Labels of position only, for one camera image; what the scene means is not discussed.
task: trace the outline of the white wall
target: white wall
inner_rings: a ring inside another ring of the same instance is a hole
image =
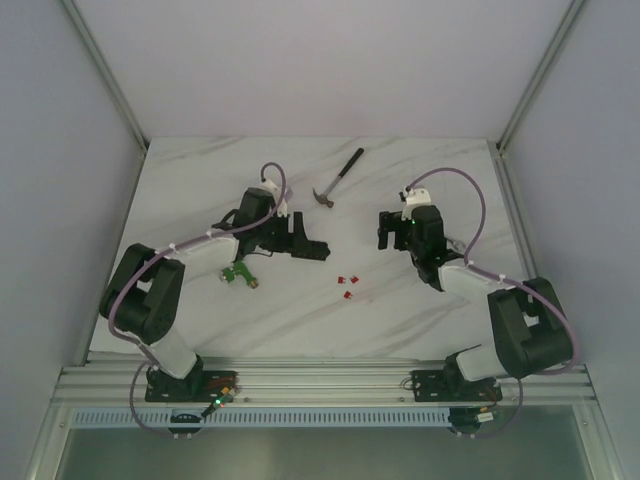
[[[0,2],[0,478],[95,318],[138,153],[62,8]]]
[[[509,158],[629,479],[640,478],[639,23],[636,0],[588,4]]]
[[[497,139],[569,0],[77,0],[148,137]]]

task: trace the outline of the green connector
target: green connector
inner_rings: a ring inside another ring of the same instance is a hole
[[[251,275],[251,272],[242,260],[238,260],[237,262],[234,262],[231,267],[222,270],[222,278],[224,278],[228,283],[233,282],[236,277],[244,278],[247,285],[251,288],[258,288],[258,279]]]

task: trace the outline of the table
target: table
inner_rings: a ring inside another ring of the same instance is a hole
[[[311,190],[324,189],[358,147],[365,153],[331,194],[328,210]],[[465,170],[483,189],[485,231],[472,259],[522,278],[523,268],[485,140],[434,138],[211,137],[155,138],[137,186],[117,261],[132,243],[164,248],[202,234],[259,183],[267,161],[280,163],[304,213],[311,240],[329,243],[326,262],[252,255],[252,290],[217,270],[183,285],[177,327],[201,355],[217,357],[402,357],[424,360],[491,339],[486,309],[423,284],[409,254],[377,249],[378,212],[402,209],[398,192],[436,167]],[[278,182],[278,173],[268,170]],[[427,179],[448,236],[468,242],[480,207],[462,177]],[[338,276],[359,277],[356,284]],[[344,298],[349,290],[353,298]],[[134,351],[98,320],[92,351]]]

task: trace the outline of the black hammer handle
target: black hammer handle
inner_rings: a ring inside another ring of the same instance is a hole
[[[340,178],[344,177],[347,174],[347,172],[351,170],[351,167],[355,165],[355,163],[358,161],[358,159],[362,156],[363,153],[364,153],[364,149],[362,148],[359,148],[358,150],[356,150],[356,153],[353,154],[353,157],[351,157],[351,160],[349,160],[347,164],[344,166],[344,168],[340,170],[340,173],[338,174],[338,176]]]

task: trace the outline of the gray floor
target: gray floor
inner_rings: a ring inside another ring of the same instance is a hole
[[[588,479],[571,410],[526,408],[488,440],[429,428],[219,429],[171,441],[135,429],[72,432],[58,480]]]

